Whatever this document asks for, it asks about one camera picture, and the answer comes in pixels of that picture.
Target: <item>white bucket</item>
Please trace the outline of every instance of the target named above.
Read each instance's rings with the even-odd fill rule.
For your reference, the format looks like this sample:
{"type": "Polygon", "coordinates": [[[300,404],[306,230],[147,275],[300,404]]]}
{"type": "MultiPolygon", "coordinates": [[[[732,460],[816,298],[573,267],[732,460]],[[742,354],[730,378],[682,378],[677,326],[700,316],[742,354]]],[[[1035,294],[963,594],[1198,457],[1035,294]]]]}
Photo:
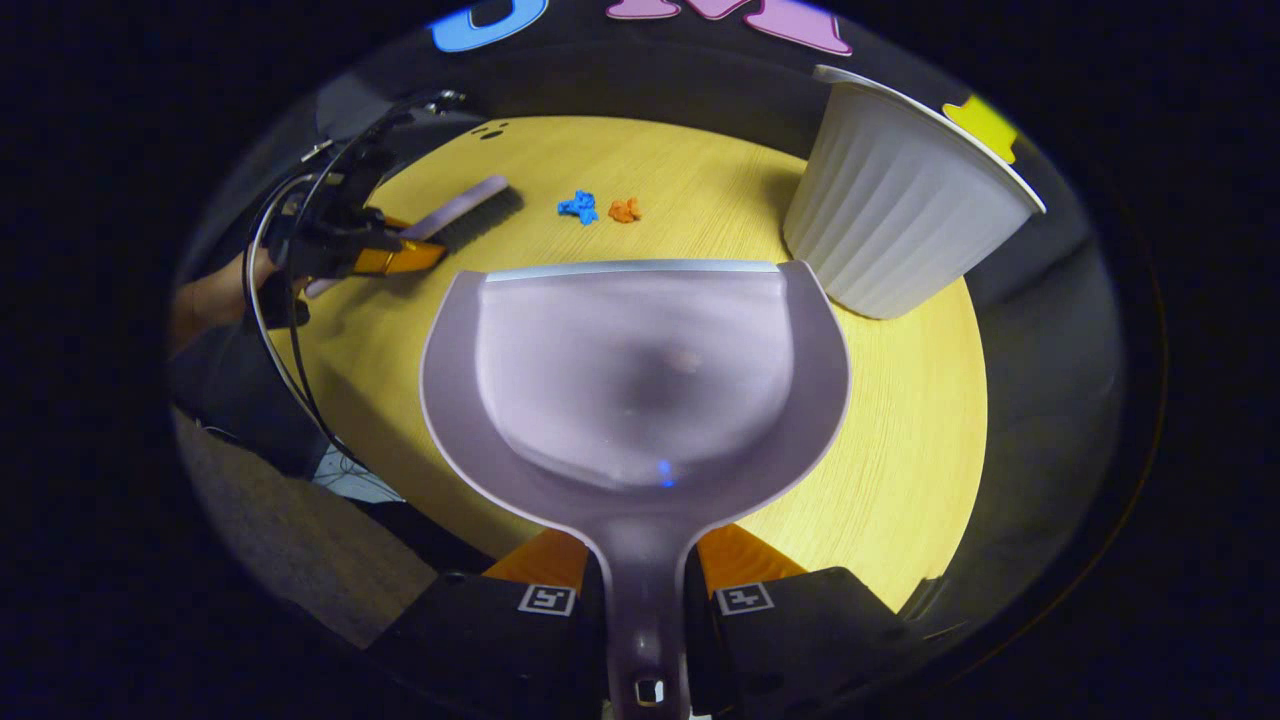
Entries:
{"type": "Polygon", "coordinates": [[[1044,204],[959,126],[861,76],[832,83],[809,165],[782,224],[841,305],[896,318],[969,272],[1044,204]]]}

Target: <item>gray dustpan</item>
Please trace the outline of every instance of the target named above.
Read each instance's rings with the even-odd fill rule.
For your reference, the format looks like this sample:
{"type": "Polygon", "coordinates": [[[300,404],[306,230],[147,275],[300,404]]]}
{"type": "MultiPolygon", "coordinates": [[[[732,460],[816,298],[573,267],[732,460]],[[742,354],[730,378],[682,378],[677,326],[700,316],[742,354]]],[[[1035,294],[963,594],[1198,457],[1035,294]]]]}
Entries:
{"type": "Polygon", "coordinates": [[[467,483],[595,552],[617,716],[685,720],[685,557],[813,469],[849,383],[804,263],[588,263],[458,273],[421,398],[467,483]]]}

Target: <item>round wooden table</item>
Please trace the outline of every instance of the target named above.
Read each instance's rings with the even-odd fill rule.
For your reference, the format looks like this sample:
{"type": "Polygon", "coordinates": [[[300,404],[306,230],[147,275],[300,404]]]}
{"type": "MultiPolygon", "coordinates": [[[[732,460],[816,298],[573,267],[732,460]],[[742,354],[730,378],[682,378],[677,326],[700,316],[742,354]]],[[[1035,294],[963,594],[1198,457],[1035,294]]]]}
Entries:
{"type": "MultiPolygon", "coordinates": [[[[502,557],[540,529],[474,492],[428,434],[422,345],[454,273],[659,258],[788,259],[781,227],[805,161],[742,140],[618,118],[486,123],[404,169],[371,200],[415,222],[492,174],[525,209],[428,274],[351,278],[311,304],[301,329],[325,419],[370,470],[433,520],[502,557]],[[600,220],[556,204],[586,190],[600,220]],[[608,217],[637,197],[644,218],[608,217]]],[[[895,320],[836,307],[852,361],[849,414],[831,452],[795,489],[740,521],[808,570],[849,568],[888,607],[954,555],[982,475],[987,387],[964,281],[895,320]]],[[[287,334],[274,333],[292,359],[287,334]]]]}

